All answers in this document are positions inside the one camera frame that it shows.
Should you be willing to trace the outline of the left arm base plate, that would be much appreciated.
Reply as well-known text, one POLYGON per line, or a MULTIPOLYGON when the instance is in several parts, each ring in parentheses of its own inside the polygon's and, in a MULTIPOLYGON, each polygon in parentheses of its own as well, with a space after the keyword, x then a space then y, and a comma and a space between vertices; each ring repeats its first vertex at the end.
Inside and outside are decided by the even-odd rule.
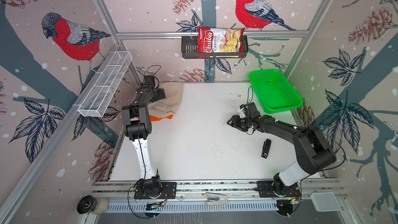
POLYGON ((137 189, 134 194, 135 200, 165 200, 175 199, 176 197, 176 182, 162 182, 162 190, 140 190, 137 189))

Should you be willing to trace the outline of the beige shorts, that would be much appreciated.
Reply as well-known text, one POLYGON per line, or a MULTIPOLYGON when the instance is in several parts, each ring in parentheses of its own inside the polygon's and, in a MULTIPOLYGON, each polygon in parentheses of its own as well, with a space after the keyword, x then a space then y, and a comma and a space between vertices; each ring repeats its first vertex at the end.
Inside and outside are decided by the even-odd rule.
POLYGON ((150 116, 167 117, 175 115, 182 102, 183 83, 169 82, 159 86, 164 89, 166 98, 148 105, 150 116))

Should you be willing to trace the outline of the black wall basket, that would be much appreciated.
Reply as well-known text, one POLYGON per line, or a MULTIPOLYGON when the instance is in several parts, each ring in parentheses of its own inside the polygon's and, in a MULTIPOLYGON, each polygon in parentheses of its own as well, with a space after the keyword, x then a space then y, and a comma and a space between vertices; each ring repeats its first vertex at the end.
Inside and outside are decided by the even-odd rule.
POLYGON ((208 58, 245 58, 248 54, 248 40, 244 35, 241 38, 240 52, 199 53, 198 36, 183 36, 181 40, 181 53, 184 59, 208 59, 208 58))

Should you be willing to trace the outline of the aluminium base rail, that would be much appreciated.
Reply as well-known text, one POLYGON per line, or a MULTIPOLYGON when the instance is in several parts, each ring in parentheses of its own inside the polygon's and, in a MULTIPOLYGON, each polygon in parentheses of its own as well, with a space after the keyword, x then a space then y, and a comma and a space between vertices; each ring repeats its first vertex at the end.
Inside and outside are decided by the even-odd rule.
POLYGON ((135 200, 134 181, 99 182, 95 184, 91 194, 95 198, 108 200, 107 213, 136 214, 278 211, 290 215, 296 207, 302 206, 305 200, 309 200, 314 206, 310 198, 313 193, 334 193, 341 208, 346 198, 339 181, 330 178, 308 178, 301 181, 298 183, 302 194, 300 198, 261 198, 255 191, 256 180, 178 180, 176 183, 175 199, 135 200), (227 195, 228 203, 217 206, 207 205, 207 192, 227 195))

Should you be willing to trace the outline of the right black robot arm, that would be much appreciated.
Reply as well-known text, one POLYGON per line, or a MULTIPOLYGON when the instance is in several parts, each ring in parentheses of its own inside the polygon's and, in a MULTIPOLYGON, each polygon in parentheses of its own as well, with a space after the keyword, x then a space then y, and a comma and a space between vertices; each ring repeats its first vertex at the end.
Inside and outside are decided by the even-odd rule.
POLYGON ((245 117, 234 115, 227 124, 247 132, 250 128, 277 136, 294 146, 296 161, 274 176, 273 191, 282 196, 297 182, 336 162, 336 155, 322 133, 314 128, 298 127, 270 115, 245 117))

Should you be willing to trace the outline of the grey clip tool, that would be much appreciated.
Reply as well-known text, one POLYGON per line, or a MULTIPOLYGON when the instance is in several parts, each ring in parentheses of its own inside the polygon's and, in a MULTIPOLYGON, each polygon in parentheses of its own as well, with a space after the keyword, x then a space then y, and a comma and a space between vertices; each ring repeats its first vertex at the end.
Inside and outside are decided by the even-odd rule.
POLYGON ((209 206, 225 205, 228 203, 228 196, 223 194, 206 193, 206 204, 209 206))

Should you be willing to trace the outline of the red cassava chips bag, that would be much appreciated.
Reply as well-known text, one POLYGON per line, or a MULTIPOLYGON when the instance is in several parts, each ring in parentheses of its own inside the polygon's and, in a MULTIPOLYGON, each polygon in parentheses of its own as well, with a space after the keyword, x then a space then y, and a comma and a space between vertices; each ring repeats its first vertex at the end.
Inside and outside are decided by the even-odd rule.
POLYGON ((199 27, 198 53, 244 53, 244 44, 241 40, 244 35, 242 29, 219 29, 199 27))

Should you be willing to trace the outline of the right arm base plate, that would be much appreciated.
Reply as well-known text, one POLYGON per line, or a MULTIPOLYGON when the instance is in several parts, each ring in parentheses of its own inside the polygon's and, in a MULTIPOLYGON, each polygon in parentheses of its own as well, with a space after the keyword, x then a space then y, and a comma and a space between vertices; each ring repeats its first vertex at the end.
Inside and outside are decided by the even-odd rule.
POLYGON ((283 183, 277 183, 272 180, 257 181, 255 189, 261 198, 300 198, 302 196, 300 186, 295 183, 291 186, 286 186, 283 183))

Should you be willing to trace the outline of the white square box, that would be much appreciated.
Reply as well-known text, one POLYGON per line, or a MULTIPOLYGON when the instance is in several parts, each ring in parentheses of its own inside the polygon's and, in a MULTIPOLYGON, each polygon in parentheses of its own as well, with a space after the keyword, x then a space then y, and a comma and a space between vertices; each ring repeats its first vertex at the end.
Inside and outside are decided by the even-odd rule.
POLYGON ((310 198, 317 212, 334 212, 341 209, 332 192, 313 193, 310 198))

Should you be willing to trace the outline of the small black marker object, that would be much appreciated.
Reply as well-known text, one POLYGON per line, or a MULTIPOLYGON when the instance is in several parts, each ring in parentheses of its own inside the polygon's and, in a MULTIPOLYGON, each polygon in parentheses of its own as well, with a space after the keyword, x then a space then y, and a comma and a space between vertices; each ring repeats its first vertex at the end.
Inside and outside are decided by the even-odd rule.
POLYGON ((267 159, 269 156, 269 151, 271 148, 271 143, 272 141, 270 139, 267 139, 264 144, 263 144, 263 148, 262 148, 262 152, 261 152, 261 157, 264 159, 267 159))

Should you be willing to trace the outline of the green plastic basket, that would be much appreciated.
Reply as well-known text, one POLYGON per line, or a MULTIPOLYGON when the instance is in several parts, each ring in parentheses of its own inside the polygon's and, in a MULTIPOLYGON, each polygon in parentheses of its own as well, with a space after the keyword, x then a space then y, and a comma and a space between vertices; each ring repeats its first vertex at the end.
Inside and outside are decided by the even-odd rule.
POLYGON ((267 114, 287 112, 303 105, 303 100, 284 74, 275 69, 253 71, 249 80, 262 109, 267 114))

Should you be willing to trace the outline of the tape roll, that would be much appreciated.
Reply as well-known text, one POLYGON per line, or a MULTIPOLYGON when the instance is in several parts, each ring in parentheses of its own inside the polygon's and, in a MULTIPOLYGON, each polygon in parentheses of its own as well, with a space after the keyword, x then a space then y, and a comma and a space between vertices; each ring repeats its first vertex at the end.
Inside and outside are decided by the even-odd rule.
POLYGON ((109 202, 105 198, 95 198, 91 195, 84 196, 77 204, 79 214, 91 213, 101 215, 108 209, 109 202))

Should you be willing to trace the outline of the orange shorts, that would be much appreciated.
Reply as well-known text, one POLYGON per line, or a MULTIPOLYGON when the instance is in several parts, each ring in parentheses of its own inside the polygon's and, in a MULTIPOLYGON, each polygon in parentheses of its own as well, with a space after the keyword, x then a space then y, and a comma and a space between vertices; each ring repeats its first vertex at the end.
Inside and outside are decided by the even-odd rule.
POLYGON ((155 116, 150 116, 151 121, 161 121, 163 119, 172 119, 174 115, 169 115, 167 117, 155 117, 155 116))

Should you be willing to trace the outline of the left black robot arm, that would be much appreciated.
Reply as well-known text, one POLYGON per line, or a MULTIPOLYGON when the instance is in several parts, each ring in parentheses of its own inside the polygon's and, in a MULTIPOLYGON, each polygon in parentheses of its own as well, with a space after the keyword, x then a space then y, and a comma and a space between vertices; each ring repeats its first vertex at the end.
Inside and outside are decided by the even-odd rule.
POLYGON ((163 89, 141 85, 136 91, 134 101, 122 108, 124 135, 134 145, 140 165, 141 175, 136 191, 143 195, 153 192, 159 194, 162 191, 159 173, 152 169, 149 156, 148 135, 152 132, 152 123, 148 105, 164 98, 163 89))

